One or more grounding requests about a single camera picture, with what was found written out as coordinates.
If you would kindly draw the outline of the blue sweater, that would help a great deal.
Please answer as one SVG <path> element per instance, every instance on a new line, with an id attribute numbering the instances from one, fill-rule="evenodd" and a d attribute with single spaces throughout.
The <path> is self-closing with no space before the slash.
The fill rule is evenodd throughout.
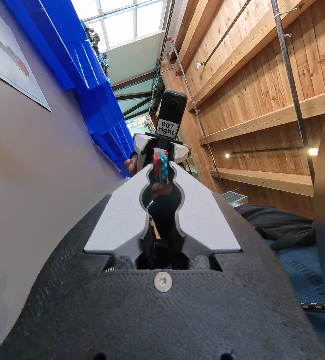
<path id="1" fill-rule="evenodd" d="M 295 292 L 303 303 L 325 304 L 323 281 L 316 245 L 294 246 L 277 252 Z M 325 345 L 325 313 L 307 312 L 306 316 Z"/>

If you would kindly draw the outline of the red teal grey brick assembly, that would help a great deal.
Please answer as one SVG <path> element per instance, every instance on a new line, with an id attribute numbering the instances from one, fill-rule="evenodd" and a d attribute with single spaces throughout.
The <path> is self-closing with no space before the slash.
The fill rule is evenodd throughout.
<path id="1" fill-rule="evenodd" d="M 154 154 L 155 183 L 169 185 L 168 152 L 156 151 Z"/>

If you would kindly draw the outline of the ceiling vent panel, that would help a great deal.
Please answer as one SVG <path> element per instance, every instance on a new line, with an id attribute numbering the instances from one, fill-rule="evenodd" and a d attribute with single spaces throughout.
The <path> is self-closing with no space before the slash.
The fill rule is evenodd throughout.
<path id="1" fill-rule="evenodd" d="M 232 206 L 239 206 L 239 204 L 247 204 L 248 197 L 234 191 L 228 191 L 221 195 L 221 197 Z"/>

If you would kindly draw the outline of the black jacket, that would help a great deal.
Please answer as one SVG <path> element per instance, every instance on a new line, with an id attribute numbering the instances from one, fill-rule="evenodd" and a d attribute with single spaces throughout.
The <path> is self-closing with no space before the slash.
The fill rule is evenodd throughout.
<path id="1" fill-rule="evenodd" d="M 274 252 L 317 244 L 313 219 L 267 205 L 242 204 L 235 210 L 262 238 L 272 241 L 270 248 Z"/>

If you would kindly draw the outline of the black ceiling rod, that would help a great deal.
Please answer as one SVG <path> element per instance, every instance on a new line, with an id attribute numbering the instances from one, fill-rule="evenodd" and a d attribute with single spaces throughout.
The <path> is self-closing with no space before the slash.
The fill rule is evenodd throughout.
<path id="1" fill-rule="evenodd" d="M 214 53 L 216 52 L 216 50 L 219 48 L 220 44 L 224 41 L 224 39 L 226 38 L 226 36 L 229 34 L 229 32 L 231 31 L 232 27 L 235 25 L 235 23 L 239 20 L 240 16 L 242 15 L 242 13 L 245 11 L 245 9 L 247 8 L 247 6 L 250 4 L 251 0 L 247 0 L 243 6 L 241 7 L 241 9 L 239 10 L 239 12 L 237 13 L 237 15 L 235 16 L 235 18 L 232 20 L 232 22 L 230 23 L 230 25 L 228 26 L 227 30 L 225 31 L 225 33 L 223 34 L 223 36 L 221 37 L 221 39 L 219 40 L 219 42 L 216 44 L 216 46 L 214 47 L 213 51 L 210 53 L 210 55 L 208 56 L 208 58 L 201 62 L 199 67 L 197 66 L 197 68 L 200 68 L 202 66 L 205 66 L 211 59 L 211 57 L 214 55 Z"/>
<path id="2" fill-rule="evenodd" d="M 235 151 L 230 152 L 232 155 L 241 155 L 241 154 L 253 154 L 253 153 L 263 153 L 263 152 L 278 152 L 278 151 L 291 151 L 291 150 L 301 150 L 304 149 L 304 146 L 292 146 L 292 147 L 283 147 L 283 148 L 271 148 L 271 149 L 261 149 L 261 150 L 250 150 L 250 151 Z"/>

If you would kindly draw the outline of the metal conduit pipe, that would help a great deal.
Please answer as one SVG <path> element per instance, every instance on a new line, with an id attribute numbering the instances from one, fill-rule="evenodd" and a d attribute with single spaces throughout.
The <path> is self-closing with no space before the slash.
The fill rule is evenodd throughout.
<path id="1" fill-rule="evenodd" d="M 294 75 L 292 72 L 291 61 L 290 61 L 290 57 L 289 57 L 287 46 L 286 46 L 285 33 L 284 33 L 284 30 L 282 27 L 281 16 L 284 13 L 280 12 L 277 0 L 272 0 L 271 4 L 272 4 L 272 10 L 273 10 L 273 14 L 274 14 L 274 19 L 276 22 L 277 36 L 279 39 L 281 52 L 282 52 L 282 56 L 283 56 L 283 61 L 285 64 L 287 78 L 288 78 L 290 91 L 291 91 L 291 95 L 292 95 L 292 99 L 293 99 L 293 104 L 294 104 L 294 108 L 295 108 L 295 114 L 296 114 L 296 118 L 297 118 L 297 122 L 298 122 L 300 137 L 301 137 L 301 140 L 303 143 L 303 148 L 305 151 L 305 156 L 306 156 L 306 161 L 307 161 L 307 165 L 309 168 L 309 174 L 310 174 L 312 186 L 314 186 L 314 181 L 315 181 L 314 165 L 313 165 L 313 161 L 312 161 L 312 156 L 309 153 L 308 138 L 307 138 L 307 134 L 305 131 L 304 120 L 303 120 L 300 102 L 299 102 L 298 94 L 297 94 L 297 90 L 296 90 L 295 79 L 294 79 Z"/>

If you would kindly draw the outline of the blue plastic bin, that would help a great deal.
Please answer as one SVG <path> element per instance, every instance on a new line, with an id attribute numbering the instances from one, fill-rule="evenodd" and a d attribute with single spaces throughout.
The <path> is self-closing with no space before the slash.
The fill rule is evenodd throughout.
<path id="1" fill-rule="evenodd" d="M 46 63 L 66 90 L 74 90 L 95 147 L 126 177 L 133 139 L 71 1 L 6 0 Z"/>

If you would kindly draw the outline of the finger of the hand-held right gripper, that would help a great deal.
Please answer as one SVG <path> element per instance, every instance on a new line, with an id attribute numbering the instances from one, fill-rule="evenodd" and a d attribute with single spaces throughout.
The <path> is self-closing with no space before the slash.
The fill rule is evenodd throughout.
<path id="1" fill-rule="evenodd" d="M 183 163 L 191 154 L 191 148 L 179 142 L 169 142 L 169 161 Z"/>
<path id="2" fill-rule="evenodd" d="M 155 137 L 142 133 L 134 133 L 134 150 L 138 155 L 145 155 L 150 149 L 155 148 Z"/>

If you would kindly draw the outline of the person's right hand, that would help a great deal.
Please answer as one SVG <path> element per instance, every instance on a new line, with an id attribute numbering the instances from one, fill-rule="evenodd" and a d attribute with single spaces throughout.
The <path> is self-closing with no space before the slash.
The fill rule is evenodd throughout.
<path id="1" fill-rule="evenodd" d="M 123 163 L 124 170 L 131 176 L 134 176 L 137 171 L 139 155 L 133 152 L 129 160 Z M 150 165 L 154 160 L 154 150 L 150 149 L 146 155 L 143 167 Z M 160 196 L 168 196 L 172 193 L 173 187 L 170 184 L 155 183 L 151 186 L 152 199 L 155 200 Z"/>

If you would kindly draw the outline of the large window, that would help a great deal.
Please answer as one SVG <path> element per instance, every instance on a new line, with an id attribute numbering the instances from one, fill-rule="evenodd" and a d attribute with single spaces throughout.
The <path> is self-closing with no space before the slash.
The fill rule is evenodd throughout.
<path id="1" fill-rule="evenodd" d="M 82 22 L 100 38 L 100 52 L 160 33 L 166 0 L 72 0 Z"/>

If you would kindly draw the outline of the dark equipment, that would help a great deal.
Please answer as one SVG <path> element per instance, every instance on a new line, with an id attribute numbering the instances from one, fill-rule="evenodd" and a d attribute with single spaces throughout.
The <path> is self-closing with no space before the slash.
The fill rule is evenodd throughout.
<path id="1" fill-rule="evenodd" d="M 109 65 L 107 63 L 107 61 L 108 61 L 107 54 L 106 54 L 106 52 L 99 51 L 98 44 L 101 41 L 99 35 L 93 28 L 86 25 L 82 20 L 80 20 L 80 22 L 82 24 L 82 27 L 84 28 L 84 31 L 88 37 L 89 42 L 91 43 L 91 45 L 93 47 L 93 50 L 95 51 L 95 53 L 98 57 L 98 61 L 100 63 L 100 66 L 101 66 L 106 78 L 108 79 L 109 82 L 111 82 L 110 77 L 108 75 L 108 71 L 107 71 L 107 69 L 109 67 Z"/>

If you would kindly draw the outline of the thin metal pipe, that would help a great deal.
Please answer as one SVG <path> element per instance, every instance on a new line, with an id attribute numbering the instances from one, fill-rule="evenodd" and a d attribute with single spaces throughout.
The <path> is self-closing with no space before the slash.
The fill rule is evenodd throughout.
<path id="1" fill-rule="evenodd" d="M 219 180 L 220 186 L 221 186 L 222 191 L 223 191 L 223 193 L 224 193 L 223 182 L 222 182 L 222 180 L 221 180 L 221 177 L 220 177 L 220 174 L 219 174 L 219 171 L 218 171 L 218 166 L 217 166 L 217 164 L 216 164 L 216 161 L 215 161 L 213 152 L 212 152 L 212 150 L 211 150 L 210 144 L 209 144 L 209 142 L 208 142 L 208 140 L 207 140 L 207 138 L 206 138 L 206 133 L 205 133 L 205 130 L 204 130 L 204 127 L 203 127 L 203 124 L 202 124 L 202 121 L 201 121 L 201 118 L 200 118 L 200 115 L 199 115 L 199 111 L 197 110 L 196 104 L 195 104 L 195 102 L 194 102 L 194 100 L 193 100 L 193 95 L 192 95 L 191 89 L 190 89 L 190 87 L 189 87 L 189 84 L 188 84 L 188 82 L 187 82 L 187 78 L 186 78 L 185 72 L 184 72 L 184 70 L 183 70 L 183 66 L 182 66 L 181 61 L 180 61 L 180 59 L 179 59 L 179 56 L 178 56 L 178 53 L 177 53 L 177 48 L 176 48 L 176 46 L 175 46 L 174 40 L 173 40 L 172 38 L 169 38 L 169 39 L 170 39 L 170 42 L 171 42 L 171 44 L 172 44 L 172 46 L 173 46 L 173 49 L 174 49 L 174 51 L 175 51 L 175 53 L 176 53 L 177 62 L 178 62 L 178 65 L 179 65 L 179 67 L 180 67 L 180 70 L 181 70 L 181 72 L 182 72 L 182 75 L 183 75 L 185 84 L 186 84 L 186 86 L 187 86 L 188 93 L 189 93 L 189 96 L 190 96 L 190 98 L 191 98 L 191 102 L 192 102 L 192 105 L 193 105 L 193 109 L 194 109 L 194 111 L 195 111 L 195 114 L 196 114 L 196 116 L 197 116 L 198 122 L 199 122 L 199 124 L 200 124 L 203 138 L 205 139 L 205 143 L 206 143 L 206 145 L 207 145 L 207 148 L 208 148 L 210 157 L 211 157 L 211 159 L 212 159 L 212 162 L 213 162 L 213 165 L 214 165 L 214 169 L 215 169 L 215 171 L 216 171 L 216 174 L 217 174 L 217 176 L 218 176 L 218 180 Z"/>

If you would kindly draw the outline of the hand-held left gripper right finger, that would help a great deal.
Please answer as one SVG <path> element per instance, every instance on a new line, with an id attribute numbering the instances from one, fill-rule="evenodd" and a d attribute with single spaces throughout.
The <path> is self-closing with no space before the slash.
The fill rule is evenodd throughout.
<path id="1" fill-rule="evenodd" d="M 198 255 L 229 254 L 241 251 L 213 193 L 176 163 L 173 183 L 182 199 L 175 212 L 175 225 L 184 238 L 182 253 L 194 259 Z"/>

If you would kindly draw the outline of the grey desk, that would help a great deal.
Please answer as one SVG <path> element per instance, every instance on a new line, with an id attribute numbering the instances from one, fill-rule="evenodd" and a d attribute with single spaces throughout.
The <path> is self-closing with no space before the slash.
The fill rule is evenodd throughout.
<path id="1" fill-rule="evenodd" d="M 0 79 L 0 344 L 43 264 L 63 236 L 122 174 L 94 146 L 72 90 L 66 91 L 3 1 L 48 111 Z"/>

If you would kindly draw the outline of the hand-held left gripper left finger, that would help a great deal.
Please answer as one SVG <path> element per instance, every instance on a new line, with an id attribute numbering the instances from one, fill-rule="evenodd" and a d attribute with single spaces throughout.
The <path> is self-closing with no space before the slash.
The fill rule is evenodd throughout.
<path id="1" fill-rule="evenodd" d="M 143 253 L 141 239 L 147 234 L 149 215 L 142 194 L 151 183 L 152 170 L 153 165 L 147 165 L 111 194 L 84 246 L 86 253 L 129 256 L 133 261 Z"/>

